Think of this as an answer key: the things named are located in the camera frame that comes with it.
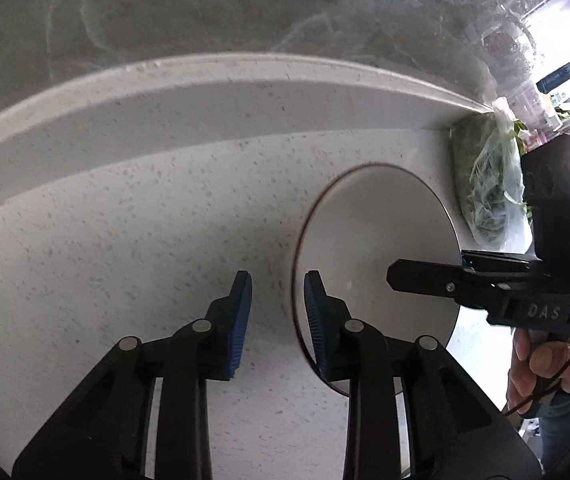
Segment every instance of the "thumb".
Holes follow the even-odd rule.
[[[540,345],[529,359],[529,368],[537,376],[551,378],[570,359],[570,343],[549,341]],[[570,394],[570,366],[561,375],[561,386]]]

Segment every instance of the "bag of vegetables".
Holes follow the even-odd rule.
[[[523,254],[532,241],[523,202],[516,121],[504,97],[494,113],[461,120],[449,133],[460,208],[481,249]]]

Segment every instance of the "person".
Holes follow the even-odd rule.
[[[569,342],[546,342],[533,352],[531,347],[529,332],[516,329],[507,387],[509,408],[533,392],[537,376],[551,378],[570,358]],[[531,403],[526,404],[518,412],[526,413],[530,406]],[[543,444],[541,462],[543,469],[549,471],[570,446],[570,366],[561,376],[561,389],[551,403],[540,408],[538,418]]]

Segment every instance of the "silver rivet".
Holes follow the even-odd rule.
[[[360,332],[364,327],[365,325],[359,319],[348,319],[345,322],[345,330],[348,330],[348,332]]]
[[[197,319],[194,324],[191,325],[191,329],[194,332],[209,332],[211,330],[211,323],[207,319]]]
[[[133,336],[127,336],[118,342],[118,348],[125,352],[129,352],[138,346],[138,339]]]
[[[438,341],[436,341],[431,335],[424,335],[418,339],[418,344],[420,344],[420,346],[425,350],[435,350],[438,348]]]

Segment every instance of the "round plate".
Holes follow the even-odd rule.
[[[414,341],[428,334],[447,345],[458,304],[392,290],[387,268],[399,258],[460,264],[456,232],[440,200],[418,177],[388,164],[359,166],[338,177],[307,216],[292,269],[294,323],[314,369],[303,299],[308,270],[320,272],[327,294],[344,300],[352,317],[384,335]],[[331,386],[349,392],[349,381]]]

